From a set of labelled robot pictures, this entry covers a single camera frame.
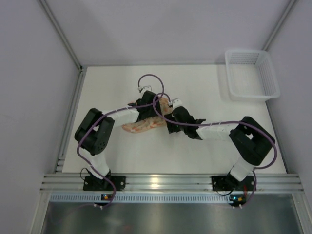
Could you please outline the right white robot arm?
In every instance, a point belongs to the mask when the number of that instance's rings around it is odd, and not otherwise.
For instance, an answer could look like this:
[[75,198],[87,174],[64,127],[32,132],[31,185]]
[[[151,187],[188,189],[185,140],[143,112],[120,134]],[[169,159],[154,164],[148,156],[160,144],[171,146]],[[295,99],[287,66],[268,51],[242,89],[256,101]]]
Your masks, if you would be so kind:
[[227,174],[227,182],[238,184],[259,166],[275,145],[275,139],[250,116],[226,124],[194,119],[185,107],[176,107],[164,116],[169,133],[183,131],[191,139],[232,142],[240,154]]

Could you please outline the peach floral mesh laundry bag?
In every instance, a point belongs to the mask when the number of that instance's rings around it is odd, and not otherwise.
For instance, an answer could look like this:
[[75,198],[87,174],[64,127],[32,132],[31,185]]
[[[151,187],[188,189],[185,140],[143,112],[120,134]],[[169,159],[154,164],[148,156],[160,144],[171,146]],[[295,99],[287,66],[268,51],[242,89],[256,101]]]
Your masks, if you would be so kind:
[[[165,94],[159,101],[162,116],[172,112],[172,107],[169,106],[169,96]],[[122,125],[122,129],[130,133],[142,133],[153,128],[166,126],[166,121],[159,116],[150,117],[136,123],[127,123]]]

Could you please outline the aluminium frame post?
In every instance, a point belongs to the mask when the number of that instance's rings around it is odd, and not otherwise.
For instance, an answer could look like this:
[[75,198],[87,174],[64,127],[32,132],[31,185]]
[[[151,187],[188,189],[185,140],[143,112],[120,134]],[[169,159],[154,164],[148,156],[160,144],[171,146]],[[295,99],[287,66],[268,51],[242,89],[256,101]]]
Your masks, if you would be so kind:
[[76,56],[68,38],[66,37],[63,29],[61,28],[61,25],[59,24],[55,14],[53,13],[51,7],[49,6],[48,2],[46,0],[38,0],[39,5],[45,12],[47,18],[49,19],[50,23],[52,24],[52,27],[54,28],[55,32],[57,33],[59,39],[61,40],[65,50],[67,51],[68,55],[70,56],[72,62],[76,66],[78,70],[82,70],[83,66],[81,65],[78,57]]
[[272,47],[275,39],[281,32],[283,26],[287,22],[288,18],[296,8],[300,1],[299,0],[289,0],[287,1],[286,6],[283,8],[280,16],[278,17],[276,23],[274,24],[273,29],[269,33],[267,39],[265,40],[265,43],[263,44],[261,50],[263,51],[269,51],[269,49]]

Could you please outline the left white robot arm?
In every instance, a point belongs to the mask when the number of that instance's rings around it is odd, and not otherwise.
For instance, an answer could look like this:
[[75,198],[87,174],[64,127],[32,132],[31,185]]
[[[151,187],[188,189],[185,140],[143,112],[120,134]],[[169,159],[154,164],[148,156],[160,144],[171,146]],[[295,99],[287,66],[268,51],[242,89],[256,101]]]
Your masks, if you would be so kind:
[[151,91],[145,91],[141,98],[127,107],[104,114],[97,108],[88,111],[77,128],[74,139],[78,143],[77,154],[88,164],[92,176],[108,180],[110,169],[106,163],[104,149],[107,147],[112,130],[128,123],[137,123],[155,117],[159,111],[159,98]]

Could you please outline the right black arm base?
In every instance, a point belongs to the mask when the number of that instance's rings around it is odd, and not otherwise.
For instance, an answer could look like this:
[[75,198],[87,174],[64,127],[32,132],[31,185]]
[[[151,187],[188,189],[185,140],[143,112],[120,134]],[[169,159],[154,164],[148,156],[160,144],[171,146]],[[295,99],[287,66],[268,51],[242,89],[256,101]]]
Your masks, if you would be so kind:
[[215,175],[211,177],[212,187],[215,192],[222,191],[252,191],[255,186],[254,177],[248,175],[242,181],[238,181],[232,175]]

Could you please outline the white plastic basket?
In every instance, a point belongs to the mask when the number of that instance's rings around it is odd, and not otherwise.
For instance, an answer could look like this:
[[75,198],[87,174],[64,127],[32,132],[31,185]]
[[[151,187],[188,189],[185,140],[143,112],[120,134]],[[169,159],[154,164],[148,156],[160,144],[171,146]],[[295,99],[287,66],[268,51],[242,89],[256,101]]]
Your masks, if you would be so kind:
[[267,101],[281,95],[268,52],[230,49],[225,52],[229,95],[235,101]]

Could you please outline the aluminium mounting rail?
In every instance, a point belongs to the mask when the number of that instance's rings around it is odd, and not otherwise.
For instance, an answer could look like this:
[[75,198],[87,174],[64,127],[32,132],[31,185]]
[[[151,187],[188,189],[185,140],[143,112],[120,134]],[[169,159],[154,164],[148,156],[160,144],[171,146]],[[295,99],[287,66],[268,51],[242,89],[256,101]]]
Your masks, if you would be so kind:
[[[212,193],[212,174],[124,174],[123,192]],[[297,174],[256,174],[256,192],[263,194],[303,193],[303,185]],[[39,189],[41,192],[82,192],[80,174],[47,174]]]

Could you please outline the right aluminium frame post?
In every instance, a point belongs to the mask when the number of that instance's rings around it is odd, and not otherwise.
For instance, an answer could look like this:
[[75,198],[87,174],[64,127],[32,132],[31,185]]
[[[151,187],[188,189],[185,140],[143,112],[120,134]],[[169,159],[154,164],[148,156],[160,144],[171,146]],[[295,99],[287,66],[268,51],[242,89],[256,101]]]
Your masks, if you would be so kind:
[[274,24],[273,29],[269,33],[267,39],[265,40],[265,43],[263,44],[261,50],[263,51],[269,51],[269,49],[272,47],[275,39],[281,32],[283,26],[287,22],[288,18],[296,8],[300,1],[299,0],[289,0],[287,1],[286,6],[283,8],[280,16],[278,17],[276,23]]

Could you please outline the left aluminium frame post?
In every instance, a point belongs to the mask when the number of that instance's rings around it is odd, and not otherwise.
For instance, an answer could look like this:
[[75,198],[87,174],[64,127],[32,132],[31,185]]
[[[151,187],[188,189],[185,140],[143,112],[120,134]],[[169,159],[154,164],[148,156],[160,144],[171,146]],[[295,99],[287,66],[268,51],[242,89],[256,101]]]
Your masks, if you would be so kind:
[[72,62],[76,66],[78,70],[82,70],[83,66],[81,65],[78,57],[76,56],[68,38],[66,37],[63,29],[61,28],[61,25],[59,24],[55,14],[53,13],[51,7],[49,6],[48,2],[46,0],[38,0],[39,5],[45,12],[47,18],[49,19],[50,23],[52,24],[52,27],[54,28],[55,32],[57,33],[59,39],[61,40],[65,50],[67,51],[68,55],[70,56]]

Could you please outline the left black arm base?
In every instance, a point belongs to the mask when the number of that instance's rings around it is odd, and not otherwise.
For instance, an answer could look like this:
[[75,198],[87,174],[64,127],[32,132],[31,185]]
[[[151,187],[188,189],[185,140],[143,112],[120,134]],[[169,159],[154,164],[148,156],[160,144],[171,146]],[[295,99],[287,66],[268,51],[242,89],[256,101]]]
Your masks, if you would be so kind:
[[[113,175],[109,180],[114,184],[116,191],[122,191],[126,185],[126,177],[121,175]],[[113,191],[114,188],[110,182],[105,179],[97,178],[93,175],[88,175],[84,179],[84,191]]]

